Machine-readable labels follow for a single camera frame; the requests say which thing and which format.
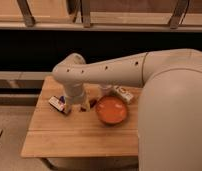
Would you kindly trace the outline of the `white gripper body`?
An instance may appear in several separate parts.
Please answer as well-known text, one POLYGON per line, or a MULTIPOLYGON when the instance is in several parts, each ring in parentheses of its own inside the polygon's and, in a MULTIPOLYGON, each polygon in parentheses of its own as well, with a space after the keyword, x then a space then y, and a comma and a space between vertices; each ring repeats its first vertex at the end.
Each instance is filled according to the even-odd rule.
POLYGON ((86 99, 85 90, 65 90, 64 96, 69 105, 82 104, 86 99))

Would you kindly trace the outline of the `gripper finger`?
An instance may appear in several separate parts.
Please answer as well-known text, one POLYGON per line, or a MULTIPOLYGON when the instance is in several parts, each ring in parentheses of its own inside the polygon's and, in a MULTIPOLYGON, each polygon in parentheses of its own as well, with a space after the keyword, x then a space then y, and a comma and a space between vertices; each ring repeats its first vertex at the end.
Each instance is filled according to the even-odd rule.
POLYGON ((80 111, 85 112, 87 110, 88 110, 88 104, 87 103, 81 104, 80 111))
POLYGON ((72 111, 72 105, 65 105, 65 109, 64 109, 64 113, 66 114, 66 115, 69 115, 70 113, 71 113, 71 111, 72 111))

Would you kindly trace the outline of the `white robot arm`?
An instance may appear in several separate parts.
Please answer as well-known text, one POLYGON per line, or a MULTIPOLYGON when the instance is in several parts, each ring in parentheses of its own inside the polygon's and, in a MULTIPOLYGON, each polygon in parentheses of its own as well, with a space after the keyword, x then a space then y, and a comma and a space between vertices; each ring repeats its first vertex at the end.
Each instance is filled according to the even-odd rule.
POLYGON ((202 171, 202 52, 173 49, 88 64, 73 53, 52 71, 67 102, 85 83, 140 87, 139 171, 202 171))

